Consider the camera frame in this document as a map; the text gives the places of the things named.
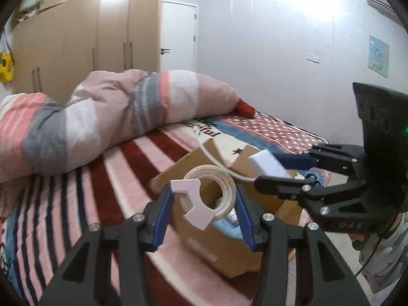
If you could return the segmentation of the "grey sleeve forearm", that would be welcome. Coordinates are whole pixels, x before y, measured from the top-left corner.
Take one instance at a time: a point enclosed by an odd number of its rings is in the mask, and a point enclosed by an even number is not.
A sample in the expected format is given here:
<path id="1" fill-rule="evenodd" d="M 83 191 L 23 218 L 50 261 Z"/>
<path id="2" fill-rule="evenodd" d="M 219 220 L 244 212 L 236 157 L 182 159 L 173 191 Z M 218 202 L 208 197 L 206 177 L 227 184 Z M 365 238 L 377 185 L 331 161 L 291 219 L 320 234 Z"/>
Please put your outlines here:
<path id="1" fill-rule="evenodd" d="M 407 213 L 393 233 L 381 241 L 368 265 L 362 270 L 372 291 L 370 305 L 381 305 L 407 269 Z"/>

